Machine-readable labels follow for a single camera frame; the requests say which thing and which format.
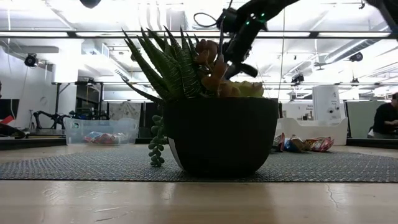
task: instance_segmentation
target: security camera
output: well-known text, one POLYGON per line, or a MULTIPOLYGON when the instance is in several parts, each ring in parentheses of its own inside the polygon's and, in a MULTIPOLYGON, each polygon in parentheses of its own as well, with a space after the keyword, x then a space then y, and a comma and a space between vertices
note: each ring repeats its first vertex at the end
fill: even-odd
POLYGON ((39 64, 39 60, 37 60, 36 54, 28 54, 25 58, 25 65, 30 68, 35 68, 39 64))
POLYGON ((299 73, 298 75, 294 75, 292 77, 291 83, 302 83, 302 82, 304 82, 303 74, 299 73))
POLYGON ((351 62, 360 62, 362 61, 362 59, 363 59, 363 54, 361 52, 358 52, 349 58, 351 62))
POLYGON ((333 112, 335 112, 335 110, 334 110, 334 108, 328 108, 328 109, 327 109, 327 112, 330 113, 330 114, 332 114, 333 112))
POLYGON ((87 8, 92 9, 100 3, 101 0, 80 0, 80 2, 87 8))

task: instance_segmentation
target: artificial plant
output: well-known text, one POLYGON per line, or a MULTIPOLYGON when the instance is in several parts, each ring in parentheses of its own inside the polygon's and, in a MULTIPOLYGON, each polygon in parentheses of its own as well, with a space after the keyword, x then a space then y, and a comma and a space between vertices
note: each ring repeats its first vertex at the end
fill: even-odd
MULTIPOLYGON (((222 54, 222 38, 218 44, 212 40, 199 40, 195 36, 196 44, 194 44, 188 34, 184 36, 181 29, 180 45, 166 27, 165 30, 168 37, 164 35, 161 38, 149 29, 148 34, 141 29, 142 37, 137 37, 153 67, 145 61, 139 49, 123 31, 127 46, 131 50, 132 60, 139 64, 159 97, 134 87, 126 77, 122 76, 123 81, 138 94, 160 107, 165 103, 190 98, 262 97, 264 93, 262 83, 235 83, 223 78, 228 64, 224 62, 222 54)), ((161 151, 167 140, 162 117, 154 116, 153 120, 155 126, 151 131, 156 137, 149 144, 149 149, 152 150, 149 156, 151 156, 151 165, 159 167, 164 163, 161 151)))

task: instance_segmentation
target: person sitting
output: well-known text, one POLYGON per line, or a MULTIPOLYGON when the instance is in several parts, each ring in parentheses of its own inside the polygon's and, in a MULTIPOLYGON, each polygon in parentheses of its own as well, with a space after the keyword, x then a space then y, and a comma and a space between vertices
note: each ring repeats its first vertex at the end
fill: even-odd
POLYGON ((398 93, 393 94, 391 103, 379 106, 374 115, 373 136, 375 139, 396 139, 398 135, 398 93))

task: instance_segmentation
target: hanging succulent stem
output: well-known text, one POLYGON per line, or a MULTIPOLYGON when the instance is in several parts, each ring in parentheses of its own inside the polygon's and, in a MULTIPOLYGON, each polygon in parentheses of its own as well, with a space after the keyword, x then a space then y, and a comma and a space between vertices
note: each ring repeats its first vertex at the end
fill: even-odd
MULTIPOLYGON (((162 111, 161 105, 158 105, 158 109, 162 111)), ((160 167, 164 163, 164 159, 162 157, 162 151, 164 150, 163 145, 167 144, 167 140, 164 135, 164 122, 163 117, 159 115, 154 115, 152 120, 155 122, 155 126, 151 127, 150 131, 156 134, 156 136, 148 145, 148 149, 152 150, 149 153, 151 159, 150 164, 153 167, 160 167)))

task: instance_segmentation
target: woven placemat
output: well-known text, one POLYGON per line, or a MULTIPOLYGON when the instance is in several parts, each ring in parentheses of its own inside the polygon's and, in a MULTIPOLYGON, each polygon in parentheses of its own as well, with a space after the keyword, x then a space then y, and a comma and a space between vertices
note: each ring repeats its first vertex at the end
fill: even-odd
POLYGON ((252 176, 200 179, 182 171, 170 149, 149 165, 149 150, 120 147, 0 164, 0 179, 156 182, 398 182, 398 159, 348 152, 273 153, 252 176))

